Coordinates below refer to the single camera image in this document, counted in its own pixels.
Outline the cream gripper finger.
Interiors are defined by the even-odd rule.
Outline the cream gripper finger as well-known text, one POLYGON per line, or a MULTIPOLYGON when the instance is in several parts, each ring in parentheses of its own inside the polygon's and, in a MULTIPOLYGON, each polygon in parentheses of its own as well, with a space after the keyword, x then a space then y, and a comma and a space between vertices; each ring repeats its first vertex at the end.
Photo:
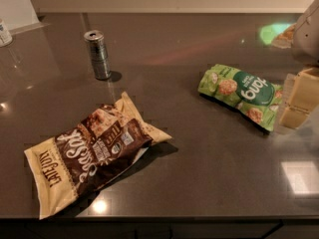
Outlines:
POLYGON ((297 75, 288 74, 283 88, 279 124, 299 128, 319 106, 319 68, 304 68, 297 75))

